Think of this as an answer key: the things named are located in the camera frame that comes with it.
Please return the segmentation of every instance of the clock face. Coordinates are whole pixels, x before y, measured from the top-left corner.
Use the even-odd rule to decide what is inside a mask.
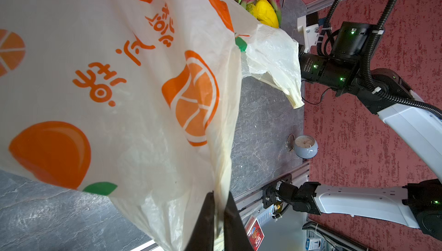
[[[296,138],[295,145],[299,146],[300,148],[308,149],[311,148],[315,144],[315,139],[313,139],[310,136],[300,136]]]

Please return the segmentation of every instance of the red box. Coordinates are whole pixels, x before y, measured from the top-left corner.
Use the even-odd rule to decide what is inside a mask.
[[[250,244],[256,251],[262,243],[264,233],[262,232],[261,226],[259,226],[258,220],[254,216],[250,217],[246,224],[245,230]]]

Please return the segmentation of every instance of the yellow fruit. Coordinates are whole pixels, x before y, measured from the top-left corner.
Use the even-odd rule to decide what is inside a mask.
[[[246,9],[261,23],[279,28],[278,17],[267,0],[256,0],[254,4],[248,4]]]

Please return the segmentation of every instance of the black cable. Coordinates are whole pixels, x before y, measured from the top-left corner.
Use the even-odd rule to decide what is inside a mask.
[[[276,215],[272,216],[272,218],[273,218],[273,219],[280,218],[280,217],[285,213],[285,211],[286,211],[289,207],[290,207],[290,205],[287,204],[287,205],[284,207],[284,209],[283,209],[280,213],[277,213]]]
[[[335,237],[336,237],[336,239],[334,239],[334,238],[332,238],[331,236],[328,236],[334,243],[336,243],[336,244],[338,244],[338,245],[340,245],[340,246],[343,246],[343,247],[345,247],[345,248],[347,248],[347,249],[349,249],[349,250],[354,250],[355,251],[355,248],[352,248],[352,247],[350,247],[347,243],[349,243],[349,244],[353,244],[353,245],[355,245],[357,248],[360,248],[360,249],[362,249],[362,250],[367,250],[367,246],[365,246],[365,245],[363,245],[363,244],[361,244],[361,243],[358,243],[358,242],[356,242],[356,241],[354,241],[353,239],[351,239],[351,238],[348,238],[348,237],[346,237],[346,236],[343,236],[343,235],[340,235],[339,233],[336,233],[335,231],[333,231],[333,230],[329,230],[329,229],[327,229],[327,227],[324,227],[324,226],[322,226],[322,225],[320,225],[320,224],[318,224],[318,223],[316,223],[316,222],[314,222],[314,221],[309,221],[309,222],[307,222],[307,223],[305,223],[303,226],[302,226],[302,230],[317,230],[317,227],[319,227],[319,228],[321,228],[321,229],[323,229],[323,230],[325,230],[325,231],[327,231],[327,232],[329,232],[329,233],[331,233],[332,235],[334,235]]]
[[[306,229],[303,228],[302,230],[314,230],[314,229],[313,228],[306,228]],[[319,233],[324,238],[324,240],[326,240],[333,248],[335,248],[335,245],[341,245],[341,244],[335,243],[334,240],[331,240],[334,243],[334,245],[333,245],[328,239],[326,239],[326,236],[323,233],[321,233],[320,231],[315,231],[315,233]]]
[[[318,105],[318,104],[322,103],[322,100],[323,100],[323,98],[324,98],[324,96],[325,96],[325,93],[327,93],[327,91],[330,90],[330,89],[334,90],[334,88],[332,88],[332,87],[329,87],[329,88],[325,89],[325,91],[324,91],[324,92],[322,93],[322,95],[321,95],[321,99],[320,99],[319,102],[316,103],[316,104],[311,103],[311,102],[309,102],[308,100],[304,99],[303,96],[301,96],[301,99],[302,99],[303,101],[305,101],[306,103],[308,103],[308,104],[311,104],[311,105]]]
[[[330,25],[330,20],[332,19],[332,15],[333,15],[333,13],[334,13],[334,10],[336,9],[336,7],[338,6],[338,4],[339,4],[340,1],[341,1],[341,0],[334,0],[332,6],[331,6],[330,9],[329,9],[329,12],[328,12],[328,14],[327,14],[327,17],[325,18],[324,25],[323,25],[322,27],[326,27],[326,28],[327,28],[327,27],[331,27],[331,25]],[[321,56],[324,56],[324,54],[323,54],[323,52],[322,52],[322,40],[324,39],[324,35],[325,35],[325,33],[327,33],[327,36],[328,36],[328,37],[330,37],[330,35],[332,34],[332,33],[331,33],[331,30],[324,30],[324,29],[321,29],[321,33],[320,33],[319,38],[318,38],[318,41],[321,41],[321,42],[319,42],[319,43],[316,44],[316,48],[317,48],[318,55],[321,55]],[[331,42],[331,44],[333,45],[333,44],[334,44],[334,39],[331,39],[330,42]]]
[[[327,53],[327,44],[330,42],[331,40],[334,40],[334,37],[337,36],[339,33],[339,30],[334,31],[329,37],[327,37],[327,40],[325,40],[324,43],[324,54],[326,57],[329,57],[329,54]]]
[[[379,18],[378,23],[376,24],[375,31],[380,31],[383,29],[385,22],[387,21],[388,16],[390,15],[391,11],[393,10],[393,7],[394,7],[396,1],[397,0],[388,0],[387,5],[385,6],[384,12],[382,13],[381,17]],[[373,77],[371,76],[370,61],[371,61],[371,57],[374,53],[374,49],[376,48],[376,44],[378,43],[380,37],[381,36],[377,33],[370,34],[370,36],[368,37],[368,40],[367,40],[366,50],[365,50],[365,53],[362,55],[362,61],[361,61],[361,75],[364,79],[364,83],[367,86],[367,88],[373,92],[376,89],[376,84],[374,82]],[[429,112],[436,115],[439,119],[442,119],[442,110],[440,110],[439,108],[437,108],[434,105],[427,104],[427,103],[417,101],[414,99],[408,99],[408,98],[403,98],[403,97],[399,97],[396,95],[392,95],[392,94],[384,92],[383,90],[375,92],[375,94],[377,96],[379,96],[380,98],[390,101],[392,103],[404,104],[404,105],[428,110]]]

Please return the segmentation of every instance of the gray marble countertop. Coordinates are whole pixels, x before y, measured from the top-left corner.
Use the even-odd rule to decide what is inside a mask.
[[[126,251],[149,240],[108,197],[0,171],[2,251]]]
[[[285,94],[252,77],[241,85],[240,111],[232,147],[232,195],[271,181],[301,165],[285,144],[302,135],[304,108],[293,109]]]

